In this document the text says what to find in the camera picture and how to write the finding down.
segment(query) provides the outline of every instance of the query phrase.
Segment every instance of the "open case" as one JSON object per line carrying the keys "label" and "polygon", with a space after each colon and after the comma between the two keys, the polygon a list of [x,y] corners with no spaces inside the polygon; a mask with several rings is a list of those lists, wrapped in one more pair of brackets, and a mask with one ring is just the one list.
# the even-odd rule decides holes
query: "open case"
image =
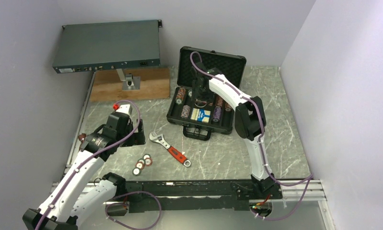
{"label": "open case", "polygon": [[[183,126],[183,134],[188,138],[208,140],[212,132],[230,134],[234,111],[227,107],[224,100],[221,101],[218,95],[214,95],[214,103],[202,107],[204,102],[196,103],[192,99],[191,89],[195,76],[192,72],[190,54],[193,51],[200,53],[207,69],[218,68],[233,85],[239,88],[241,84],[246,64],[245,57],[184,46],[180,49],[177,77],[179,87],[174,92],[166,115],[167,120],[172,124]],[[194,55],[193,60],[199,61],[198,56]],[[182,91],[180,100],[177,97],[179,90]]]}

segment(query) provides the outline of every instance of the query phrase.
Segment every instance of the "white wall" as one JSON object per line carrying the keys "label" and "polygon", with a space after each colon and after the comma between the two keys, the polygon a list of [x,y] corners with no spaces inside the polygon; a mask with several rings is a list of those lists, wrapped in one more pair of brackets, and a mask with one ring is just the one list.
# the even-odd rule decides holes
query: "white wall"
{"label": "white wall", "polygon": [[383,0],[318,0],[281,66],[339,230],[383,230]]}
{"label": "white wall", "polygon": [[53,0],[0,0],[0,230],[26,229],[69,155],[90,76],[51,68],[64,22]]}
{"label": "white wall", "polygon": [[163,64],[183,46],[280,66],[315,0],[58,0],[68,24],[162,19]]}

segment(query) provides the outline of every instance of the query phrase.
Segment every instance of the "wrench handle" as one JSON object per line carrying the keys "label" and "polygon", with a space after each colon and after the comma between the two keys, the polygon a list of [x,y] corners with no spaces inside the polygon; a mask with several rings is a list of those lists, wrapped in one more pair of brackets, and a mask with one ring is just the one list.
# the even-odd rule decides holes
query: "wrench handle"
{"label": "wrench handle", "polygon": [[184,164],[184,162],[187,160],[187,157],[185,157],[183,154],[181,154],[177,149],[175,149],[173,146],[170,146],[170,148],[167,150],[169,153],[176,158],[181,164]]}

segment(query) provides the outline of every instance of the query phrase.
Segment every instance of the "white label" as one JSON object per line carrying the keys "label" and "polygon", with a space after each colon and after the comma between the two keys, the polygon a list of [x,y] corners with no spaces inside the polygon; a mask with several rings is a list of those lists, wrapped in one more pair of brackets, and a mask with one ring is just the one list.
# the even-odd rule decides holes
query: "white label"
{"label": "white label", "polygon": [[72,68],[67,68],[67,69],[59,69],[60,73],[72,73],[73,69]]}

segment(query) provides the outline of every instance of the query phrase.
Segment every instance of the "marble tabletop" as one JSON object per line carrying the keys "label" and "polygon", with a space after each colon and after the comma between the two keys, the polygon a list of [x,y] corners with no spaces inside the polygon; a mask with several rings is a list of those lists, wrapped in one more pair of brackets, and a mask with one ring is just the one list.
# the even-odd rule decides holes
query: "marble tabletop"
{"label": "marble tabletop", "polygon": [[[177,67],[170,67],[170,74],[170,90],[173,97],[177,87]],[[275,176],[308,176],[309,167],[278,68],[247,66],[240,89],[248,95],[258,95],[263,101],[267,119],[265,147],[269,165]],[[250,178],[249,155],[243,140],[235,130],[230,135],[213,133],[208,141],[186,138],[183,136],[182,126],[170,124],[166,120],[171,98],[134,102],[139,107],[143,119],[146,144],[119,148],[95,173],[93,179],[108,172],[119,174],[127,180],[139,181]],[[106,122],[107,116],[113,111],[112,104],[113,102],[89,102],[81,132],[91,133]],[[191,167],[181,165],[163,146],[151,142],[148,139],[151,131],[163,133],[165,140],[192,162]],[[135,163],[146,153],[151,155],[153,164],[145,167],[139,176],[134,176],[132,169]]]}

